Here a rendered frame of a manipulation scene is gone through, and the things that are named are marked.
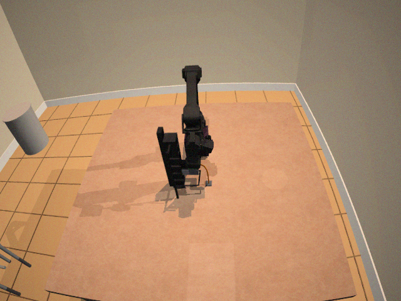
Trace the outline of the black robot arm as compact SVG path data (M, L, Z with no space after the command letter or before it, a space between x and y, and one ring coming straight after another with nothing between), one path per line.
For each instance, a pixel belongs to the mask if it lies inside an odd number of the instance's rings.
M182 133L186 134L185 152L194 156L201 151L211 153L214 148L214 142L211 135L204 137L202 128L206 125L206 120L199 107L197 84L202 77L202 68L198 65L188 65L182 69L182 78L187 83L187 98L183 108ZM184 128L184 123L186 128ZM204 138L201 139L201 134Z

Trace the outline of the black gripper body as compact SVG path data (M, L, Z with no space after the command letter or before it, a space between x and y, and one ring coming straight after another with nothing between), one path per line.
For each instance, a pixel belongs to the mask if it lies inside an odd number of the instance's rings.
M203 138L203 135L200 134L200 142L201 139ZM185 168L189 169L199 169L201 168L201 159L200 159L200 154L191 156L185 158Z

